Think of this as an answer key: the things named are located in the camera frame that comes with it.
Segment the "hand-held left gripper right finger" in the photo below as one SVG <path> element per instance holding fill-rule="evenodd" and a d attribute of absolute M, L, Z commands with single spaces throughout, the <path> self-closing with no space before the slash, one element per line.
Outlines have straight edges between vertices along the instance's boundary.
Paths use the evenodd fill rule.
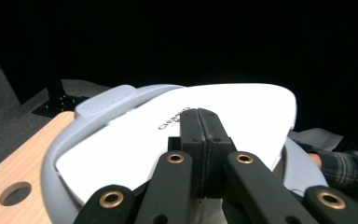
<path fill-rule="evenodd" d="M 216 113 L 200 108 L 200 125 L 205 139 L 202 159 L 201 198 L 218 199 L 224 195 L 224 164 L 234 144 Z"/>

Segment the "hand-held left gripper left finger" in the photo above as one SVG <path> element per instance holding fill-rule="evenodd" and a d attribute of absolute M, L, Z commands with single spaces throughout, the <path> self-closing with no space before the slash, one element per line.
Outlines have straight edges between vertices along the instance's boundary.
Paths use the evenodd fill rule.
<path fill-rule="evenodd" d="M 200 121 L 200 111 L 195 108 L 188 109 L 180 114 L 180 135 L 170 137 L 169 151 L 183 151 L 192 159 L 192 186 L 193 198 L 204 198 L 204 145 L 205 137 Z"/>

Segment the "black stand base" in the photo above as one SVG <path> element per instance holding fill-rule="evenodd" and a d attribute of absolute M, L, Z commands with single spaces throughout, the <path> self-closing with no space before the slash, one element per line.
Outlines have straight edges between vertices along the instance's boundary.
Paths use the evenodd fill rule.
<path fill-rule="evenodd" d="M 85 96 L 68 95 L 59 78 L 53 78 L 47 84 L 48 99 L 42 105 L 38 106 L 33 114 L 54 118 L 61 112 L 74 111 L 75 108 L 87 100 Z"/>

